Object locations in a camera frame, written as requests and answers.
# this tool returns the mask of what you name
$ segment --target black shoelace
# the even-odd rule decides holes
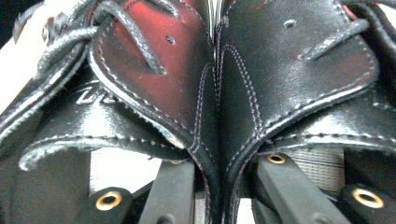
[[[384,4],[388,7],[396,8],[395,0],[341,0],[341,4],[345,6],[363,3],[363,4]],[[370,24],[367,20],[358,19],[353,21],[343,30],[338,31],[337,33],[330,35],[321,43],[315,45],[309,51],[304,54],[301,54],[299,58],[303,61],[309,62],[314,61],[321,56],[323,56],[330,49],[333,49],[335,46],[338,46],[340,43],[343,43],[347,39],[352,36],[358,35],[363,31],[366,31],[370,27]]]
[[[168,0],[149,1],[165,9],[175,18],[180,19],[180,14],[178,10]],[[81,13],[87,13],[90,11],[91,8],[93,8],[93,16],[90,26],[77,29],[68,29],[72,27],[73,22],[78,18]],[[31,10],[30,12],[28,12],[27,16],[23,16],[23,18],[27,20],[28,17],[33,14],[33,12],[34,11]],[[56,61],[57,57],[59,57],[58,55],[61,52],[68,50],[70,46],[76,45],[83,40],[92,39],[99,30],[99,26],[96,24],[100,24],[107,14],[115,17],[125,27],[125,29],[133,38],[137,47],[142,52],[151,70],[156,74],[166,75],[165,68],[158,61],[156,55],[149,46],[149,43],[146,41],[143,33],[139,30],[135,21],[121,6],[119,6],[114,1],[104,1],[98,3],[98,0],[82,0],[73,7],[68,17],[66,17],[64,14],[60,14],[59,16],[55,17],[50,23],[50,27],[48,27],[47,29],[47,39],[49,41],[49,44],[44,51],[40,61],[38,62],[36,77],[40,77],[45,74],[53,65],[54,61]],[[18,27],[21,26],[19,24],[20,22],[21,21],[16,22],[17,28],[14,28],[14,31],[18,30]]]

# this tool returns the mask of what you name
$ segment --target shoe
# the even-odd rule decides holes
[[[269,159],[287,162],[289,157],[279,153],[298,150],[305,151],[303,161],[310,160],[315,154],[307,149],[374,150],[378,157],[394,156],[395,32],[385,17],[376,17],[375,2],[396,6],[393,1],[222,3],[217,28],[222,223],[235,223],[244,197],[240,186],[252,178],[256,184],[249,188],[256,190],[251,197],[263,195],[260,203],[284,222],[354,222],[329,200],[312,203],[325,195],[317,187],[309,198],[288,198],[288,190],[310,195],[307,182],[293,181],[292,174],[301,172],[288,175],[287,168],[266,165]],[[268,195],[258,190],[262,188]],[[313,217],[323,211],[321,205],[331,212]],[[255,207],[258,217],[263,210]]]
[[[184,222],[179,218],[188,216],[171,210],[181,206],[191,214],[193,184],[201,179],[204,221],[217,222],[218,108],[209,10],[206,1],[87,0],[49,20],[49,46],[37,73],[0,118],[0,169],[14,172],[1,177],[7,183],[0,201],[6,223],[87,223],[81,218],[97,213],[91,200],[104,201],[96,194],[88,198],[90,154],[81,152],[103,147],[184,167],[163,163],[140,223]],[[189,161],[202,172],[197,180]],[[170,176],[174,182],[166,184]],[[166,195],[170,191],[173,197]],[[123,192],[117,195],[131,198]],[[171,202],[169,209],[152,206],[161,200]],[[161,217],[164,212],[171,217]]]

